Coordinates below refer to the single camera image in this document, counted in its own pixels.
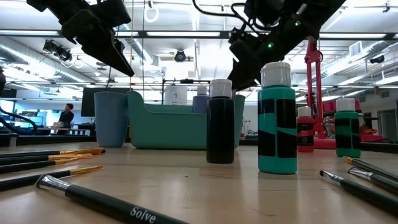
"person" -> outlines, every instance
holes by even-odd
[[[73,120],[73,117],[75,117],[75,115],[72,113],[73,110],[73,104],[71,103],[67,103],[67,105],[65,106],[65,111],[61,113],[59,122],[62,122],[62,127],[63,128],[70,128],[70,123]],[[57,134],[66,134],[66,131],[58,131]]]

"wooden table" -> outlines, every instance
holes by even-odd
[[[21,146],[17,151],[84,149],[92,142]],[[345,172],[349,165],[333,150],[300,153],[295,175],[272,175],[257,169],[257,147],[243,146],[233,164],[209,164],[204,151],[135,150],[130,144],[102,156],[34,170],[104,165],[105,169],[65,180],[189,223],[398,223],[398,218],[363,202],[319,177],[319,170],[360,182]],[[362,159],[398,172],[398,155],[363,152]],[[19,172],[1,175],[26,175]],[[0,217],[7,223],[119,223],[33,186],[0,192]]]
[[[37,130],[39,131],[71,131],[73,135],[75,135],[76,131],[77,131],[77,135],[80,135],[80,131],[82,132],[83,135],[86,134],[86,130],[85,129],[77,129],[77,128],[37,128]]]

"paintbrush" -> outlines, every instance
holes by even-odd
[[[383,209],[386,212],[398,215],[398,200],[380,194],[369,187],[365,187],[361,184],[357,184],[356,182],[344,179],[323,170],[321,170],[319,174],[327,181],[342,187],[347,192]]]
[[[42,175],[37,180],[36,187],[64,195],[76,203],[118,219],[124,223],[187,224],[186,222],[168,217],[167,215],[151,211],[91,189],[70,184],[46,174]]]
[[[106,150],[103,147],[96,149],[79,149],[79,150],[62,150],[62,151],[40,151],[40,152],[20,152],[10,154],[0,154],[0,159],[10,157],[25,157],[25,156],[49,156],[49,155],[61,155],[61,154],[87,154],[99,155],[105,153]]]
[[[347,170],[347,173],[370,180],[372,183],[375,183],[377,186],[382,187],[390,191],[391,193],[398,195],[398,183],[393,180],[387,179],[377,174],[373,174],[372,172],[367,172],[355,166],[349,168]]]
[[[21,164],[26,162],[40,162],[40,161],[51,161],[57,159],[71,159],[81,157],[81,154],[67,154],[67,155],[50,155],[50,156],[25,156],[25,157],[11,157],[0,159],[0,166]]]
[[[54,160],[54,161],[42,161],[42,162],[28,162],[25,164],[13,164],[13,165],[8,165],[8,166],[0,166],[0,174],[6,174],[9,172],[17,172],[17,171],[23,171],[23,170],[31,170],[31,169],[37,169],[41,167],[47,167],[47,166],[53,166],[53,165],[59,165],[59,164],[65,164],[67,162],[72,162],[76,161],[79,159],[89,159],[93,155],[91,154],[83,154],[81,157],[75,157],[71,159],[59,159],[59,160]]]
[[[85,167],[85,168],[71,169],[71,170],[65,170],[65,171],[59,171],[59,172],[51,172],[51,173],[48,173],[48,175],[51,175],[56,178],[61,178],[61,177],[68,177],[71,175],[85,174],[85,173],[99,170],[102,168],[104,168],[104,167],[103,166]],[[0,181],[0,191],[16,189],[16,188],[25,187],[28,185],[34,185],[41,175],[43,175],[43,174]]]
[[[378,174],[378,175],[380,175],[382,177],[385,177],[385,178],[388,178],[388,179],[393,180],[395,182],[398,182],[398,175],[393,173],[393,172],[390,172],[390,171],[385,170],[383,168],[374,166],[374,165],[369,164],[367,162],[364,162],[364,161],[362,161],[360,159],[353,159],[353,158],[348,157],[348,156],[343,156],[343,159],[346,162],[348,162],[349,164],[351,164],[351,165],[354,165],[354,166],[359,167],[359,168],[361,168],[363,170],[372,172],[374,174]]]

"bottle label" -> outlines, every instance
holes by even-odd
[[[313,124],[300,123],[297,124],[297,145],[313,146]]]
[[[260,99],[258,114],[259,155],[297,157],[295,100]]]
[[[359,120],[340,118],[335,119],[336,148],[361,149],[361,136],[359,135]]]

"black paint bottle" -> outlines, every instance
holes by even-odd
[[[207,104],[207,162],[230,164],[234,161],[235,102],[232,82],[214,79]]]

